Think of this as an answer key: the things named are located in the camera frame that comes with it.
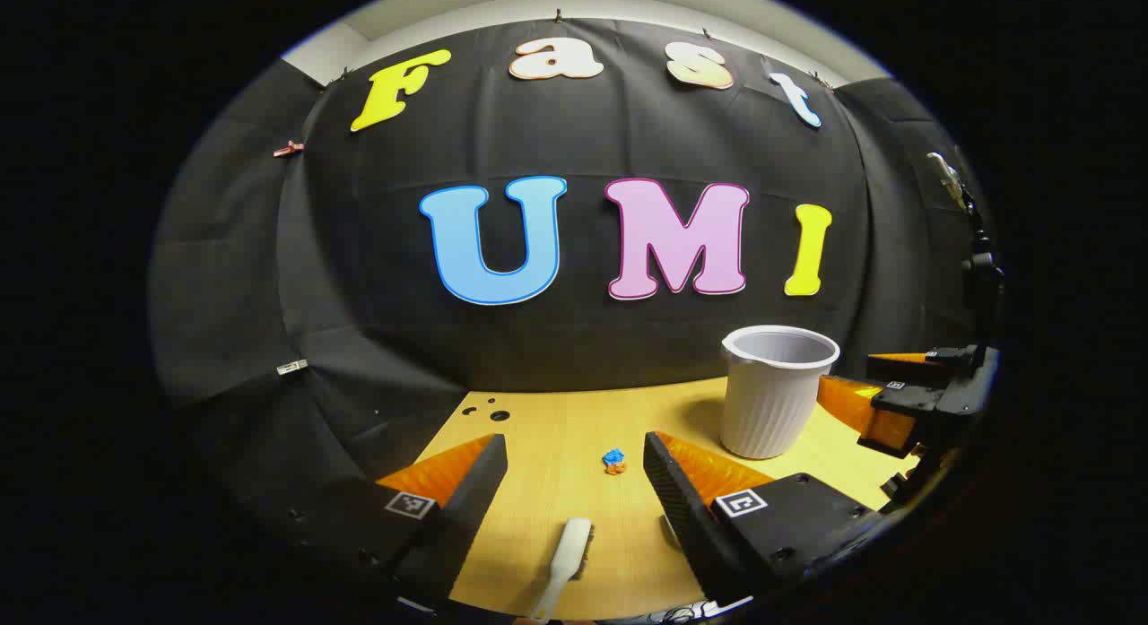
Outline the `white ribbed garbage bin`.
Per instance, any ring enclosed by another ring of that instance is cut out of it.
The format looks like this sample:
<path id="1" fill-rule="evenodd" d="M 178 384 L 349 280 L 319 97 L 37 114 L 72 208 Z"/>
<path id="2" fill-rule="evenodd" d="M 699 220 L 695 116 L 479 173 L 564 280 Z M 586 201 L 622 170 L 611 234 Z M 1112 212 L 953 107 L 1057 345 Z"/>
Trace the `white ribbed garbage bin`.
<path id="1" fill-rule="evenodd" d="M 785 454 L 814 412 L 820 378 L 840 347 L 829 335 L 794 326 L 738 327 L 721 346 L 728 363 L 721 443 L 747 460 Z"/>

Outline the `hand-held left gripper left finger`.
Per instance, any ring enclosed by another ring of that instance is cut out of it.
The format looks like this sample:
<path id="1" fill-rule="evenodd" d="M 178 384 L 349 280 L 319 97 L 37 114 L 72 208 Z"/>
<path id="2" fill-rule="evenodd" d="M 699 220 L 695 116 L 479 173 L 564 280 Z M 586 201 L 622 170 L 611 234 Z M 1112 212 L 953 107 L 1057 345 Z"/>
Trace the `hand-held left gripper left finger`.
<path id="1" fill-rule="evenodd" d="M 509 470 L 499 433 L 377 481 L 329 483 L 296 504 L 296 541 L 352 587 L 447 601 Z"/>

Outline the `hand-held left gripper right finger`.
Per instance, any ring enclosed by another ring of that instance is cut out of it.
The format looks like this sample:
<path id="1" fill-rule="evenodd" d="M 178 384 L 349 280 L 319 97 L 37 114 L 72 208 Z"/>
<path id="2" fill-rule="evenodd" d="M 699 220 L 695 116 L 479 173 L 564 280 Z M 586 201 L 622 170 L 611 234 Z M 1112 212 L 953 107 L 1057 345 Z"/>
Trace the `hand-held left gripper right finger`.
<path id="1" fill-rule="evenodd" d="M 779 602 L 878 534 L 874 511 L 809 473 L 757 483 L 747 466 L 652 430 L 643 469 L 709 601 Z"/>

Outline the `small white broom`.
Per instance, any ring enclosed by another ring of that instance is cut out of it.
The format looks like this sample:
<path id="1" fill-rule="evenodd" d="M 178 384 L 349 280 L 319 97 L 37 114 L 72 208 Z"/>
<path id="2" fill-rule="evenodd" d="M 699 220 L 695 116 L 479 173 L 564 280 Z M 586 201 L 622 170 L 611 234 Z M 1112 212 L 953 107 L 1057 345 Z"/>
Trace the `small white broom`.
<path id="1" fill-rule="evenodd" d="M 585 572 L 587 560 L 589 560 L 587 551 L 589 551 L 594 533 L 592 522 L 584 517 L 573 517 L 563 524 L 561 537 L 559 537 L 549 565 L 545 588 L 527 616 L 527 619 L 534 625 L 549 624 L 553 610 L 561 599 L 563 588 L 571 581 L 577 580 Z"/>

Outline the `wooden desktop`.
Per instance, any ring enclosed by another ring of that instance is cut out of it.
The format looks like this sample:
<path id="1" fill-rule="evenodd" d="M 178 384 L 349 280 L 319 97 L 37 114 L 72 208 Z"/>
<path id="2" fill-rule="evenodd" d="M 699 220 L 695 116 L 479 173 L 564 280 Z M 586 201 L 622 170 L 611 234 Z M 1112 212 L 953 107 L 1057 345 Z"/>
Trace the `wooden desktop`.
<path id="1" fill-rule="evenodd" d="M 722 453 L 726 380 L 571 393 L 467 394 L 422 456 L 501 433 L 509 470 L 484 515 L 451 600 L 525 616 L 541 597 L 563 524 L 585 517 L 595 534 L 585 572 L 563 588 L 557 620 L 611 620 L 700 602 L 700 584 L 670 546 L 642 466 L 650 430 Z M 603 454 L 626 455 L 607 474 Z"/>

